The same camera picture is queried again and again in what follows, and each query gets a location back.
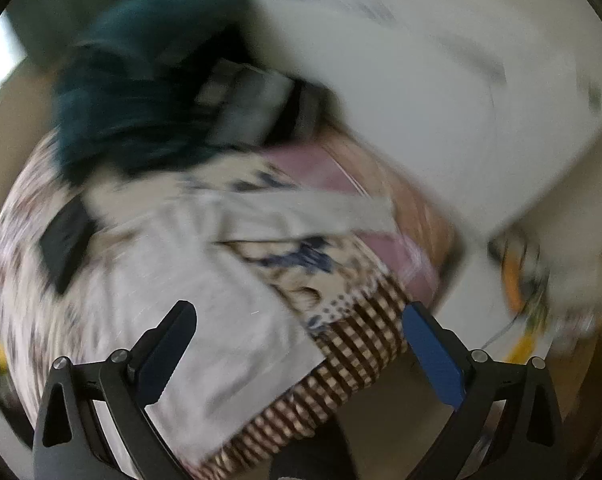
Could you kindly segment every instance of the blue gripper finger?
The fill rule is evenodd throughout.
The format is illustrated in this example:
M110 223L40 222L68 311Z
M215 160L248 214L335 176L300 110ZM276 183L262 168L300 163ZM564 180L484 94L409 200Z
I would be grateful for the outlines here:
M403 336L439 400L458 410L465 399L463 373L412 304L406 305L403 311Z

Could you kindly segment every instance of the screw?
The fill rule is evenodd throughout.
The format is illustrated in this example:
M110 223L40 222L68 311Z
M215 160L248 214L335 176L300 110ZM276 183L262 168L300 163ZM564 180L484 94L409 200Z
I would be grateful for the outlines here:
M540 357L532 357L532 366L537 370L543 370L545 368L545 361Z
M110 361L113 363L123 363L128 358L127 350L115 350L110 355Z
M65 368L67 364L68 364L68 359L66 359L65 357L57 357L53 361L52 367L55 370L60 370L61 368Z
M472 359L477 363L484 363L488 360L488 354L486 354L483 350L472 350Z

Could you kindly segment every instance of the bed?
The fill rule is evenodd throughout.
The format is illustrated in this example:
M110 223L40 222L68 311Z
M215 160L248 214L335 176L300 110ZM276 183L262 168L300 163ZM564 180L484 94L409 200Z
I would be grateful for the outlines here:
M54 149L52 132L35 148L0 213L0 338L16 390L33 424L55 357L67 355L73 362L107 357L87 350L89 338L95 335L88 332L92 314L82 309L80 293L60 298L44 275L38 238L78 191L60 177ZM454 231L402 176L330 126L310 143L228 152L172 176L184 189L251 192L304 186L389 194L396 207L399 234L394 236L231 244L306 325L325 361L272 399L203 461L191 460L187 446L177 438L187 430L178 427L179 416L167 414L165 407L161 413L151 410L161 436L192 477L221 480L266 460L291 439L312 436L319 424L356 391L373 384L383 368L407 350L400 328L402 307L413 299L431 302L439 284L437 270L449 253ZM114 196L128 193L125 187L111 186ZM331 264L309 272L303 264L286 261L288 255L300 252L306 261ZM95 264L88 254L79 273ZM187 403L179 409L187 409ZM122 469L130 470L123 445L110 443Z

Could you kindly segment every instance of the pink fabric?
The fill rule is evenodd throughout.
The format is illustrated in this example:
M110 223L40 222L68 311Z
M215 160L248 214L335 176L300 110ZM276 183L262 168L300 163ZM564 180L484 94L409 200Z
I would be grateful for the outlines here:
M343 193L366 193L360 183L315 144L274 148L262 155L301 186ZM416 300L425 305L430 303L439 285L439 278L426 253L409 236L360 234L359 237Z

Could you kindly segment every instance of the folded cloth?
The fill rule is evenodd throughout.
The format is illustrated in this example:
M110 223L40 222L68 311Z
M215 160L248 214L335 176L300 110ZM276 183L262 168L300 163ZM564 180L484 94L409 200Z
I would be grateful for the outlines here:
M265 138L264 146L276 146L291 140L310 141L317 130L327 103L327 88L302 79L294 86L277 121Z
M261 146L274 126L294 86L274 70L242 67L209 136L216 146L238 143Z
M57 160L81 184L102 159L127 174L202 162L215 110L193 107L220 57L251 60L236 27L247 0L125 0L72 52L54 95Z
M198 463L324 359L280 297L216 242L394 232L392 211L386 199L315 190L168 200L96 236L113 243L101 244L107 265L88 277L89 354L129 348L176 301L192 302L197 333L147 412L166 444Z

